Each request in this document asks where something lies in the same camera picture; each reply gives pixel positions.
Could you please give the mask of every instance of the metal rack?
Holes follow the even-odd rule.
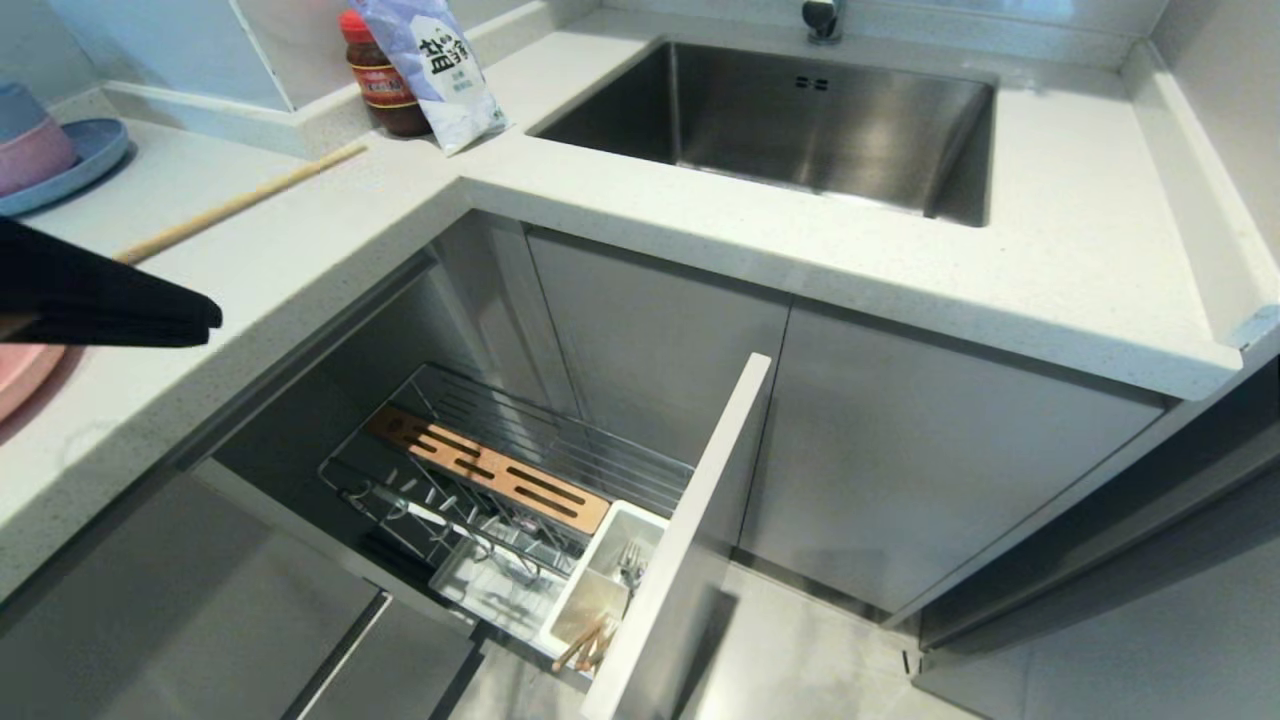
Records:
[[[378,410],[388,404],[605,500],[663,516],[675,511],[692,475],[689,465],[431,363]],[[365,424],[329,454],[317,475],[410,553],[433,568],[456,565],[461,556],[504,560],[522,570],[507,575],[526,585],[544,573],[559,580],[572,573],[589,537],[385,443]]]

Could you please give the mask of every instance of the salt bag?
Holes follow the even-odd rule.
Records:
[[[349,0],[431,123],[445,155],[511,122],[447,0]]]

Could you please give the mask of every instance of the blue plate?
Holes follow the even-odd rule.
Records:
[[[63,126],[79,160],[61,173],[0,197],[0,215],[18,215],[61,200],[115,167],[129,150],[129,133],[120,120],[81,120]]]

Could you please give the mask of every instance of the white countertop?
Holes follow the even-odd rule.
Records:
[[[662,37],[998,85],[991,223],[968,228],[525,133]],[[1201,398],[1240,368],[1212,340],[1120,78],[872,38],[598,12],[486,70],[517,127],[457,158],[370,151],[142,265],[224,310],[209,346],[91,348],[4,428],[0,597],[250,379],[472,208]],[[300,160],[129,123],[109,183],[27,222],[110,254]],[[1107,168],[1101,176],[1097,168]]]

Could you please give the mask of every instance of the stainless steel sink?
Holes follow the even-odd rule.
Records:
[[[536,137],[986,224],[991,86],[666,44]]]

